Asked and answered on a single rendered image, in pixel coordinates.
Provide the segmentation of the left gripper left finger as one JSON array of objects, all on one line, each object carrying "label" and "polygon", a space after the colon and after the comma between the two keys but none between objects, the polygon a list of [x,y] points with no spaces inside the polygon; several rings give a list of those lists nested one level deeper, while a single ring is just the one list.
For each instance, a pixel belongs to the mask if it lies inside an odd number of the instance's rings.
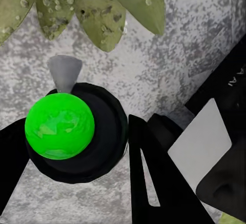
[{"label": "left gripper left finger", "polygon": [[0,130],[0,216],[30,159],[25,121],[23,118]]}]

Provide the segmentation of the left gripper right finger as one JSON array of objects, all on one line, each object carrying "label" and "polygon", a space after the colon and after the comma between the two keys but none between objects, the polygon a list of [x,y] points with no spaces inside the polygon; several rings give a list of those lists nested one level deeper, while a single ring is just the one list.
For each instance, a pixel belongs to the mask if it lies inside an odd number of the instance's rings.
[{"label": "left gripper right finger", "polygon": [[[132,224],[215,224],[148,123],[128,118]],[[160,207],[148,202],[141,152]]]}]

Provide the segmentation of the insectifuge atomizer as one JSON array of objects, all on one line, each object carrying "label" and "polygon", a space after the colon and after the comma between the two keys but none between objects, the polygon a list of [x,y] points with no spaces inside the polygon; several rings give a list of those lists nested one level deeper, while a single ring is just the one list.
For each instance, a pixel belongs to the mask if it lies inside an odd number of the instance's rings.
[{"label": "insectifuge atomizer", "polygon": [[76,83],[84,65],[72,55],[55,55],[47,65],[56,85],[39,99],[25,121],[25,143],[37,169],[54,181],[89,183],[123,157],[128,118],[105,88]]}]

